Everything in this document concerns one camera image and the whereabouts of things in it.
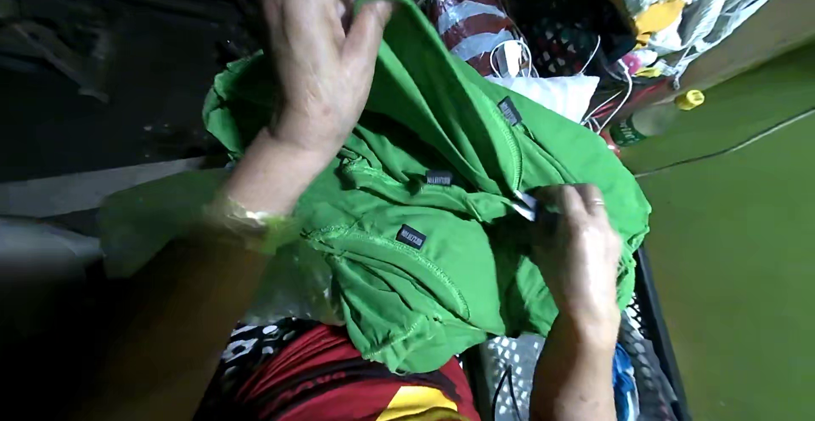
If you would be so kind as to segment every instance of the hand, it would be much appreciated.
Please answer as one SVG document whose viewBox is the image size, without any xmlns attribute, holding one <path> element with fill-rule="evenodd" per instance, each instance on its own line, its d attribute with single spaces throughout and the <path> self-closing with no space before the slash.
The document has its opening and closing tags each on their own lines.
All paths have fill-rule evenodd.
<svg viewBox="0 0 815 421">
<path fill-rule="evenodd" d="M 366 3 L 351 21 L 352 2 L 263 1 L 285 99 L 277 142 L 331 158 L 360 119 L 391 3 Z"/>
<path fill-rule="evenodd" d="M 622 242 L 594 185 L 539 188 L 541 206 L 560 211 L 554 235 L 538 223 L 532 260 L 538 265 L 561 315 L 593 338 L 614 343 L 619 327 L 617 263 Z"/>
</svg>

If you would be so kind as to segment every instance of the green fabric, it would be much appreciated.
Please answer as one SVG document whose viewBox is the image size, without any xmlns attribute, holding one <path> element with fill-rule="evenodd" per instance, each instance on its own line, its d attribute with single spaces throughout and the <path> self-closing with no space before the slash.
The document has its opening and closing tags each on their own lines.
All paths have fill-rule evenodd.
<svg viewBox="0 0 815 421">
<path fill-rule="evenodd" d="M 526 256 L 515 189 L 602 190 L 624 239 L 627 304 L 650 212 L 632 175 L 599 136 L 487 82 L 445 49 L 413 0 L 395 1 L 366 111 L 296 211 L 332 267 L 354 345 L 393 371 L 425 372 L 488 334 L 545 335 L 556 308 Z M 215 79 L 205 121 L 235 157 L 275 107 L 273 75 L 258 53 Z M 523 116 L 515 126 L 497 108 L 507 95 Z M 453 171 L 455 185 L 425 185 L 428 170 Z M 422 249 L 395 240 L 403 224 L 426 235 Z"/>
</svg>

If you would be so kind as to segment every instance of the skin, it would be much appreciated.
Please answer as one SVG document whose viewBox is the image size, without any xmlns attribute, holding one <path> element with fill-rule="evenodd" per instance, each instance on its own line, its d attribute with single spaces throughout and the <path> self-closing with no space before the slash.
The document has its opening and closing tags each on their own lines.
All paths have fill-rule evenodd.
<svg viewBox="0 0 815 421">
<path fill-rule="evenodd" d="M 285 104 L 223 190 L 248 210 L 288 215 L 359 120 L 392 6 L 366 4 L 351 20 L 350 1 L 264 0 Z M 541 234 L 533 248 L 561 312 L 538 363 L 532 415 L 613 419 L 619 238 L 595 187 L 548 188 L 539 198 L 563 215 L 556 238 Z M 266 263 L 217 229 L 171 242 L 112 314 L 122 327 L 99 341 L 70 415 L 191 418 Z"/>
</svg>

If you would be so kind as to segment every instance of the green wall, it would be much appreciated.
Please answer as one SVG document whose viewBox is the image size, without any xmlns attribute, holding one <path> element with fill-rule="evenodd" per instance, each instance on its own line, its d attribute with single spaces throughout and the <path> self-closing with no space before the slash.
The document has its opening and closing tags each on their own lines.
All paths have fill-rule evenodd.
<svg viewBox="0 0 815 421">
<path fill-rule="evenodd" d="M 706 92 L 633 171 L 707 154 L 815 106 L 815 46 Z M 815 418 L 815 115 L 736 153 L 641 179 L 646 248 L 691 415 Z"/>
</svg>

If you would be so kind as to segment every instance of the clothing label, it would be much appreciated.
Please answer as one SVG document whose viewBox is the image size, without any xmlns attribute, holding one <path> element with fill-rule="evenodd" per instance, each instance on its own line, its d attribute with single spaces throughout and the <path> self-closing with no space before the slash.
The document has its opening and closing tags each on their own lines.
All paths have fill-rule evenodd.
<svg viewBox="0 0 815 421">
<path fill-rule="evenodd" d="M 409 225 L 402 225 L 402 228 L 399 229 L 399 233 L 396 235 L 396 241 L 403 242 L 415 249 L 422 249 L 425 239 L 427 239 L 427 237 Z"/>
<path fill-rule="evenodd" d="M 638 132 L 637 129 L 634 128 L 634 124 L 632 123 L 631 119 L 632 117 L 629 116 L 624 121 L 615 123 L 611 126 L 611 128 L 609 128 L 611 139 L 620 147 L 635 145 L 648 137 Z"/>
<path fill-rule="evenodd" d="M 424 174 L 424 182 L 431 185 L 453 184 L 453 174 L 450 171 L 430 170 Z"/>
<path fill-rule="evenodd" d="M 504 118 L 507 119 L 507 122 L 509 122 L 510 125 L 515 126 L 521 122 L 521 113 L 517 112 L 517 109 L 515 109 L 515 104 L 513 104 L 512 100 L 509 99 L 509 96 L 498 103 L 498 109 L 501 109 L 501 112 L 504 114 Z"/>
</svg>

